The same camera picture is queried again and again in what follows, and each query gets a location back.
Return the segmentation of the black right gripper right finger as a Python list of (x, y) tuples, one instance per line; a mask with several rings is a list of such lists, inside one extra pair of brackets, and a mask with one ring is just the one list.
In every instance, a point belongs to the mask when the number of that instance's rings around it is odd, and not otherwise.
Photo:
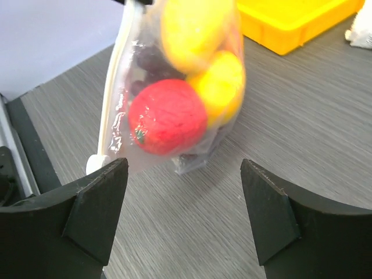
[(315, 194), (248, 159), (241, 181), (267, 278), (371, 277), (371, 210)]

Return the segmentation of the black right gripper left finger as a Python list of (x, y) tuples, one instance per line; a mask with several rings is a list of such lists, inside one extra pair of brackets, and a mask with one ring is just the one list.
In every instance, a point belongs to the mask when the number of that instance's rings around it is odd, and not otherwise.
[(128, 180), (117, 159), (88, 176), (1, 209), (2, 278), (100, 278)]

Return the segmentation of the red fake tomato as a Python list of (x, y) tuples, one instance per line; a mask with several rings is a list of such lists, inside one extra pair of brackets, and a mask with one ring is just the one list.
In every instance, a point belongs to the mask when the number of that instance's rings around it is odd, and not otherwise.
[(184, 80), (166, 79), (145, 87), (133, 100), (128, 124), (134, 142), (159, 156), (183, 153), (207, 130), (205, 106)]

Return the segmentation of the clear zip top bag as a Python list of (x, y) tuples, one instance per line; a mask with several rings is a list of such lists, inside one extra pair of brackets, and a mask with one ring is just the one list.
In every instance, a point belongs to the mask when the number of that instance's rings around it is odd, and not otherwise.
[(167, 160), (174, 163), (179, 174), (198, 169), (207, 163), (218, 144), (231, 131), (240, 112), (223, 126), (207, 126), (204, 136), (196, 145), (176, 155), (153, 155), (134, 142), (127, 116), (134, 98), (145, 87), (166, 79), (186, 81), (188, 76), (207, 70), (218, 51), (232, 52), (244, 65), (244, 43), (237, 5), (236, 18), (207, 67), (190, 74), (176, 70), (166, 58), (162, 47), (160, 18), (165, 2), (127, 1), (125, 4), (106, 75), (98, 147), (87, 161), (87, 174), (118, 158), (126, 158), (133, 171)]

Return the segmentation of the yellow fake mango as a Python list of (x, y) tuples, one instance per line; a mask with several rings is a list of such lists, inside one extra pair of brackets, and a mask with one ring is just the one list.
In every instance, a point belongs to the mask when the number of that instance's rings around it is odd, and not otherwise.
[(160, 18), (164, 54), (184, 74), (205, 69), (236, 18), (235, 1), (166, 1)]

